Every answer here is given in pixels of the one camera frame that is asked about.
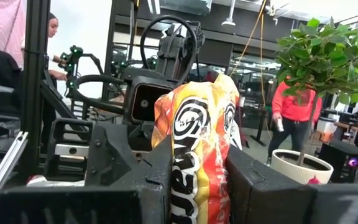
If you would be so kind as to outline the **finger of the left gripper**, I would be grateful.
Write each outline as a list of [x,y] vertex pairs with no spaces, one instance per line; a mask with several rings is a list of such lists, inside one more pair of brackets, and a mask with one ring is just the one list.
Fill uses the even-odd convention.
[[111,185],[136,166],[127,138],[127,126],[97,123],[91,135],[86,185]]

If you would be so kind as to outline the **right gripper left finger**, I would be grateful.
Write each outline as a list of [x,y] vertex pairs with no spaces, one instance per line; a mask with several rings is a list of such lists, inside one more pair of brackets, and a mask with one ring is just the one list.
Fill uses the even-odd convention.
[[102,154],[119,179],[83,187],[20,187],[0,193],[0,224],[167,224],[169,215],[172,147],[165,138],[137,162],[126,136],[106,136],[93,144],[90,159]]

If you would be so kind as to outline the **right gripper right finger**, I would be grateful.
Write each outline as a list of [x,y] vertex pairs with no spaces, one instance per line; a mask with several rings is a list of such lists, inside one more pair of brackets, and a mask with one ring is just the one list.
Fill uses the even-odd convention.
[[300,184],[229,149],[234,224],[358,224],[358,184]]

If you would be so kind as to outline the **orange Maruchan ramen packet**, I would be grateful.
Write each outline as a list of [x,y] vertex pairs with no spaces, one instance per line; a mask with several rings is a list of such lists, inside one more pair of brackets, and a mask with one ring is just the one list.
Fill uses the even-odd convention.
[[226,158],[239,146],[232,134],[239,92],[220,74],[214,82],[189,82],[154,104],[152,147],[172,145],[172,224],[229,224]]

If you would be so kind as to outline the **pale round plant pot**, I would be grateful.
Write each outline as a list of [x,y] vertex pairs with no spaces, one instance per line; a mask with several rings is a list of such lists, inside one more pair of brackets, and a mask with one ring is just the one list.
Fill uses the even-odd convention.
[[333,166],[315,156],[305,154],[301,166],[297,164],[300,152],[286,149],[276,149],[272,153],[270,167],[277,172],[301,183],[308,184],[308,181],[317,176],[321,184],[327,184],[333,173]]

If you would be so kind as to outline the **silver aluminium extrusion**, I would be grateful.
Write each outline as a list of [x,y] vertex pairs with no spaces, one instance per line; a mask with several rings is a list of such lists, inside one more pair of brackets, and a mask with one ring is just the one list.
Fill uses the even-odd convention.
[[0,163],[0,190],[4,187],[28,141],[28,132],[20,131]]

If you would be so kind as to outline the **black computer case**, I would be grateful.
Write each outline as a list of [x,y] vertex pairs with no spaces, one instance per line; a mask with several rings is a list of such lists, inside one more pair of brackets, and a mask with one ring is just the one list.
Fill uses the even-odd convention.
[[353,183],[358,171],[358,147],[346,142],[332,140],[323,143],[318,158],[333,166],[332,183]]

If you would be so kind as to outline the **person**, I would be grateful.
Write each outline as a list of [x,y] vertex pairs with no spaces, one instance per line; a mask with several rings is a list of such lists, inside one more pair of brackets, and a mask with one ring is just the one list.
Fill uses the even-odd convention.
[[319,118],[323,99],[310,89],[301,91],[297,96],[285,96],[284,91],[289,86],[281,82],[274,94],[272,101],[272,118],[275,122],[282,121],[283,131],[277,127],[273,130],[273,136],[268,146],[266,165],[272,160],[272,153],[278,149],[288,136],[291,137],[291,149],[300,151],[303,149],[305,135],[310,133],[308,122],[312,121],[311,128]]
[[[58,27],[59,27],[58,19],[53,13],[50,12],[48,14],[48,32],[47,32],[47,36],[49,39],[55,36]],[[64,59],[61,59],[59,56],[55,55],[54,53],[48,53],[47,57],[48,57],[48,63],[54,62],[62,65],[66,64],[66,61]],[[54,88],[57,88],[58,80],[67,81],[66,75],[62,72],[59,72],[58,70],[53,70],[51,68],[48,68],[48,74],[51,78],[52,85]]]

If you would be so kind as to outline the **white container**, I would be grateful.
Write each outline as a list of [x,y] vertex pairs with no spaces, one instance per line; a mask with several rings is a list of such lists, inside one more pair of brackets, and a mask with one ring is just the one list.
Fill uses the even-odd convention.
[[335,122],[333,118],[319,117],[316,130],[322,134],[333,134],[337,128]]

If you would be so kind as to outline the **pink banner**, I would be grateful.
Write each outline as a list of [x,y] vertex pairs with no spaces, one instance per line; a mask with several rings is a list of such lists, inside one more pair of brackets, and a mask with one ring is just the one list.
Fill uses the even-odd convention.
[[24,36],[23,0],[0,0],[0,51],[10,54],[19,67],[24,61],[22,53]]

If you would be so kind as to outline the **green leafy potted tree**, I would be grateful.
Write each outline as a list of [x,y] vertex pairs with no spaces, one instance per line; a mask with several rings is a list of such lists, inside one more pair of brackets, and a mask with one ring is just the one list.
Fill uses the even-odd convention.
[[277,43],[276,78],[289,86],[285,96],[310,89],[322,99],[329,93],[342,104],[358,103],[358,29],[311,19]]

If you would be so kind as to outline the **black aluminium rig frame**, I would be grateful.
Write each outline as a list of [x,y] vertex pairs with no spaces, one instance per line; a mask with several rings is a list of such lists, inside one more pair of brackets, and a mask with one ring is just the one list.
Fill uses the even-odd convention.
[[19,161],[20,171],[25,175],[36,173],[39,164],[42,124],[40,80],[45,68],[50,2],[27,0],[21,129],[28,133],[28,142]]

